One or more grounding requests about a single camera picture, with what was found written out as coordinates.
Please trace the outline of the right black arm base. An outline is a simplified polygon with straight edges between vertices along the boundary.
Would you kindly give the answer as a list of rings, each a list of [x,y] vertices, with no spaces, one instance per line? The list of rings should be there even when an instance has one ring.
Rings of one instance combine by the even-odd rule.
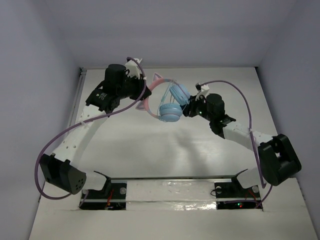
[[[243,188],[238,180],[238,176],[245,171],[231,176],[228,182],[223,180],[214,184],[210,195],[215,197],[218,210],[263,209],[258,185]]]

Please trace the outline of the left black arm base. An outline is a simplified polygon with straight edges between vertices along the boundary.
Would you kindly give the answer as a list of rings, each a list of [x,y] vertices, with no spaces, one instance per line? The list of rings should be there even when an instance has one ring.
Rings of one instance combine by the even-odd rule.
[[[126,210],[126,182],[113,182],[112,178],[103,174],[105,178],[102,189],[86,189],[82,192],[79,209],[81,210]]]

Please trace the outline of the pink blue cat-ear headphones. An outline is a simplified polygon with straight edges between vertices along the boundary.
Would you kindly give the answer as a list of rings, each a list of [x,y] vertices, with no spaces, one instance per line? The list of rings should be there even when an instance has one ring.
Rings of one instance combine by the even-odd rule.
[[[189,103],[191,95],[183,84],[177,83],[174,79],[163,78],[158,73],[154,73],[152,83],[148,88],[153,91],[161,84],[168,84],[168,86],[161,98],[157,114],[152,113],[149,107],[148,97],[145,100],[142,100],[136,106],[136,109],[139,111],[146,111],[153,118],[162,122],[177,122],[183,115],[183,110]]]

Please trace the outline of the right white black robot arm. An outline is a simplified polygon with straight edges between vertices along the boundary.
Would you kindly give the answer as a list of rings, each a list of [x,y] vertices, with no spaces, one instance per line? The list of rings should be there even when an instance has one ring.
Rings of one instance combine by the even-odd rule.
[[[191,96],[183,115],[206,119],[215,135],[253,151],[261,185],[268,183],[276,187],[300,172],[302,164],[286,135],[272,136],[252,129],[251,109],[246,99],[244,102],[248,112],[248,126],[226,114],[225,102],[216,93],[210,93],[207,97]]]

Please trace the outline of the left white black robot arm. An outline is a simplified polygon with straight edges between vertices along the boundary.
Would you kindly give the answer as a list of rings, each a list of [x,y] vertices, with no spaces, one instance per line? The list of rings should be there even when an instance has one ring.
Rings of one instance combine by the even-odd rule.
[[[120,114],[151,95],[141,60],[128,57],[124,65],[110,64],[105,77],[89,94],[77,122],[50,140],[40,151],[34,181],[40,195],[49,200],[61,200],[78,194],[87,174],[78,169],[89,142],[110,117]],[[47,183],[65,191],[63,197],[49,196],[39,183],[42,171]]]

